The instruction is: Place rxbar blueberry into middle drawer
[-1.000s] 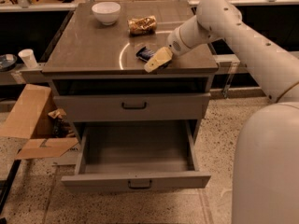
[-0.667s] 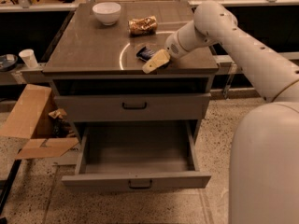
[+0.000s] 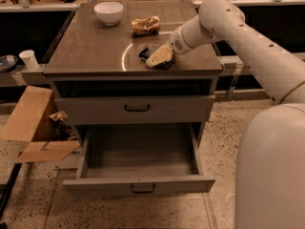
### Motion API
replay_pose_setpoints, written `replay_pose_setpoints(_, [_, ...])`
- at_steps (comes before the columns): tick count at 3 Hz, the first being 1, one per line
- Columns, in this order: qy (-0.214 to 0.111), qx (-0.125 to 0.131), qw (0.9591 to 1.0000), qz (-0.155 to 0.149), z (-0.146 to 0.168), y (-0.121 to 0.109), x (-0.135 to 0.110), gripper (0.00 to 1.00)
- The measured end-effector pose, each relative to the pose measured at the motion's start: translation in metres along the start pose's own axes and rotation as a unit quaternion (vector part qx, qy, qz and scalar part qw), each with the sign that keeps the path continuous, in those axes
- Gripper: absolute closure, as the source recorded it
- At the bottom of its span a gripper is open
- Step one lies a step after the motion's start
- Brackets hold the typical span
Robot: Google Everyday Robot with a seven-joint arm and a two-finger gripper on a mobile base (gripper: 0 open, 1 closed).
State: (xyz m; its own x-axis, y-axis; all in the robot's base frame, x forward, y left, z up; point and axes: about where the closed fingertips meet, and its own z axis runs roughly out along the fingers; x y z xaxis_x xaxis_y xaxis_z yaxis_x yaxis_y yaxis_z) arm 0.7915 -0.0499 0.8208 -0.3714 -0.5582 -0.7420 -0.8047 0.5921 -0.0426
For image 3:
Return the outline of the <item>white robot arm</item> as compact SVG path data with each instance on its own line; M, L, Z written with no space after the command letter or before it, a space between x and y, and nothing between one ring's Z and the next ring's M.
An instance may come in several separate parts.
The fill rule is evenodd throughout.
M248 26L229 0L204 0L152 54L155 67L224 40L274 106L246 127L236 160L234 229L305 229L305 62Z

